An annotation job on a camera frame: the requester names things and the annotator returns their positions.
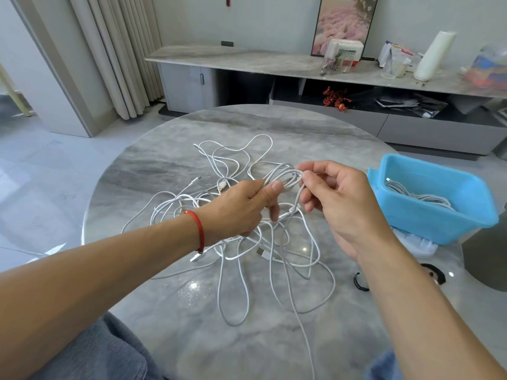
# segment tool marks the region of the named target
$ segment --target hand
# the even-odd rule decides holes
[[[283,183],[274,181],[263,187],[264,180],[243,180],[194,212],[204,228],[206,245],[242,235],[248,236],[261,222],[261,211],[269,208],[271,220],[278,220],[278,195]]]
[[[306,188],[300,201],[307,212],[323,211],[338,245],[354,261],[364,249],[394,236],[368,178],[334,161],[306,161],[297,166]]]

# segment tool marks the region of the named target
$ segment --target round marble table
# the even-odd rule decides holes
[[[269,134],[274,141],[265,160],[293,165],[331,159],[366,172],[369,166],[378,167],[384,154],[395,152],[357,127],[302,109],[237,105],[187,114],[146,133],[106,169],[85,216],[83,242],[118,234],[156,192],[179,191],[199,175],[203,186],[216,183],[207,159],[193,143],[215,140],[239,146],[260,133]],[[267,146],[267,141],[259,140],[248,151],[258,157]],[[281,199],[293,202],[295,191],[284,193]],[[129,229],[146,226],[150,214],[148,210]],[[335,293],[324,306],[301,315],[316,375],[319,380],[357,379],[390,346],[389,337],[371,293],[358,291],[352,283],[357,264],[336,245],[321,213],[314,211],[307,219],[323,252],[322,261],[337,280]],[[304,237],[298,237],[303,235],[301,224],[291,223],[290,232],[294,248],[309,246]],[[214,258],[206,256],[196,264]],[[189,259],[181,259],[164,273],[194,266]],[[430,262],[459,277],[463,265],[460,247],[440,248]],[[171,380],[311,378],[297,320],[292,311],[279,306],[271,292],[268,262],[252,253],[242,259],[242,266],[251,307],[239,327],[227,326],[217,309],[218,264],[170,279],[147,281],[111,311],[141,339]],[[312,271],[310,281],[294,277],[292,282],[300,308],[319,302],[332,285],[328,273],[319,266]],[[289,304],[280,264],[275,267],[274,283],[281,300]],[[232,320],[239,319],[246,300],[236,262],[225,266],[222,296],[225,313]]]

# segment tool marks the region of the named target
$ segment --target marble tabletop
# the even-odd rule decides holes
[[[164,46],[151,53],[146,60],[276,76],[507,99],[507,91],[476,88],[469,82],[463,81],[456,73],[456,69],[446,69],[437,73],[430,81],[420,82],[412,77],[412,73],[407,73],[401,78],[383,78],[376,61],[360,61],[349,73],[328,72],[325,76],[321,76],[322,57],[199,44]]]
[[[187,114],[139,138],[105,170],[85,216],[83,242],[118,234],[156,192],[179,191],[199,175],[203,186],[216,183],[207,159],[193,143],[215,140],[239,146],[260,133],[269,134],[274,141],[266,160],[293,165],[304,160],[332,159],[366,171],[369,166],[377,167],[384,154],[395,152],[352,125],[297,108],[237,105]],[[250,154],[260,156],[267,145],[264,140],[253,142]],[[295,191],[281,198],[283,202],[294,199]],[[128,229],[147,225],[150,214],[151,210],[147,211]],[[390,346],[389,337],[371,293],[354,287],[352,278],[358,266],[336,245],[322,214],[313,211],[307,220],[322,250],[322,261],[337,280],[334,294],[324,306],[301,315],[316,375],[319,380],[358,379],[368,364]],[[300,236],[301,224],[292,222],[289,230],[294,248],[309,247]],[[214,258],[206,256],[196,264]],[[179,260],[164,273],[193,267],[189,259]],[[310,379],[303,335],[295,315],[283,309],[271,292],[267,260],[251,253],[241,262],[251,307],[239,327],[227,326],[217,309],[218,265],[169,279],[149,280],[111,311],[141,339],[171,380]],[[453,272],[453,279],[463,271],[457,244],[439,248],[430,262],[446,273]],[[277,265],[274,285],[282,302],[288,304],[283,267]],[[314,268],[310,281],[293,277],[292,282],[297,307],[318,303],[332,286],[329,274],[321,267]],[[457,286],[452,281],[445,286],[451,291],[451,302],[457,301]],[[225,265],[222,299],[227,316],[239,319],[246,300],[236,262]]]

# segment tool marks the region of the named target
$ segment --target left hand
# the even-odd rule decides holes
[[[262,220],[261,211],[269,208],[271,220],[278,219],[278,196],[283,183],[243,180],[194,212],[201,220],[206,246],[237,235],[248,236]]]

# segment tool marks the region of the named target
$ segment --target forearm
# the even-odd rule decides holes
[[[440,288],[396,239],[362,253],[359,264],[405,378],[507,378]]]
[[[0,378],[36,371],[111,306],[198,246],[198,228],[184,215],[0,274],[0,341],[7,348],[0,351]]]

